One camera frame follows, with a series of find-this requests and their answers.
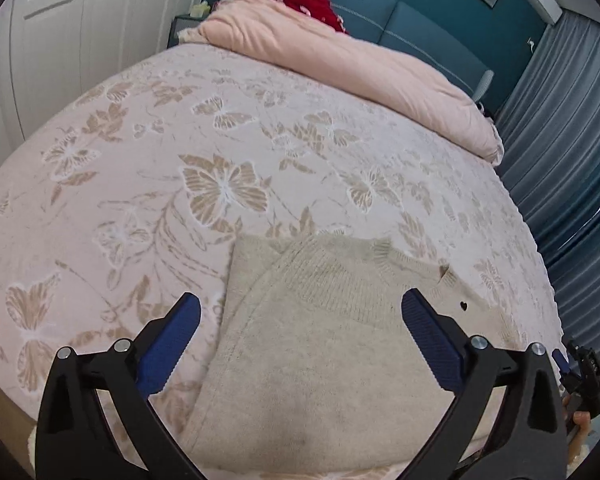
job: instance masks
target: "silver bolt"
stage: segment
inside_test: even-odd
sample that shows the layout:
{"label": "silver bolt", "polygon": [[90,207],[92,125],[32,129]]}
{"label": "silver bolt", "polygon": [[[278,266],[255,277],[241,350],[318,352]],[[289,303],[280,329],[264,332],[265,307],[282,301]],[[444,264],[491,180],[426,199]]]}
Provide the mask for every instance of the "silver bolt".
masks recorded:
{"label": "silver bolt", "polygon": [[63,346],[56,354],[58,359],[67,359],[71,355],[71,349],[68,346]]}
{"label": "silver bolt", "polygon": [[130,348],[131,341],[129,341],[129,339],[118,339],[113,345],[113,349],[116,352],[126,352]]}
{"label": "silver bolt", "polygon": [[487,348],[488,344],[489,342],[481,335],[474,335],[471,338],[471,346],[478,350],[484,350],[485,348]]}
{"label": "silver bolt", "polygon": [[542,343],[533,343],[531,345],[531,351],[536,355],[544,355],[546,353],[546,348]]}

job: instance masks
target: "red cloth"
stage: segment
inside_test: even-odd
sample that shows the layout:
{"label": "red cloth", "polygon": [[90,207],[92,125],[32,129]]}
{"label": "red cloth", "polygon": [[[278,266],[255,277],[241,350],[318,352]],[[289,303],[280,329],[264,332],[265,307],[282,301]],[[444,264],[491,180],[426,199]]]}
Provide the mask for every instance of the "red cloth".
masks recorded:
{"label": "red cloth", "polygon": [[302,12],[307,16],[311,16],[316,20],[329,25],[336,32],[347,31],[344,28],[344,22],[333,10],[331,10],[331,2],[329,0],[278,0],[283,2],[287,7],[293,10]]}

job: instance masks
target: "gray curtain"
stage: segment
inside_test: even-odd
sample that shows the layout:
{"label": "gray curtain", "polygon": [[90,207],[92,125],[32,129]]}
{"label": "gray curtain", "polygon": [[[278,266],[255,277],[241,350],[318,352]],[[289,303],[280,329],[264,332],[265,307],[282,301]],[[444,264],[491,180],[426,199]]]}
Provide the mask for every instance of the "gray curtain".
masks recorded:
{"label": "gray curtain", "polygon": [[547,270],[565,334],[600,352],[600,212]]}
{"label": "gray curtain", "polygon": [[497,172],[550,265],[600,208],[600,24],[548,27],[496,125]]}

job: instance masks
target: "nightstand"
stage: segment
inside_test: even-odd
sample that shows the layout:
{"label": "nightstand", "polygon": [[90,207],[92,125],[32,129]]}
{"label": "nightstand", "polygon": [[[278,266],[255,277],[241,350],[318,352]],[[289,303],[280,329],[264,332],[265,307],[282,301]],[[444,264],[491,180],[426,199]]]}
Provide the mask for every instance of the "nightstand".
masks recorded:
{"label": "nightstand", "polygon": [[176,46],[178,44],[178,33],[181,30],[184,30],[185,28],[195,28],[200,23],[204,22],[205,18],[192,18],[188,14],[176,16],[171,22],[171,30],[169,31],[167,48],[171,48],[172,46]]}

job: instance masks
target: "upholstered headboard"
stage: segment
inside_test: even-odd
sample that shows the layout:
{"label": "upholstered headboard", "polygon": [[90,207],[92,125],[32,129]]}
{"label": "upholstered headboard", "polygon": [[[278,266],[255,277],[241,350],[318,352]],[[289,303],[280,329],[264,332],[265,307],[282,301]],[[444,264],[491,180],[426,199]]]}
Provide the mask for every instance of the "upholstered headboard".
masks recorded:
{"label": "upholstered headboard", "polygon": [[400,50],[435,67],[480,100],[493,72],[446,30],[398,0],[331,0],[354,38]]}

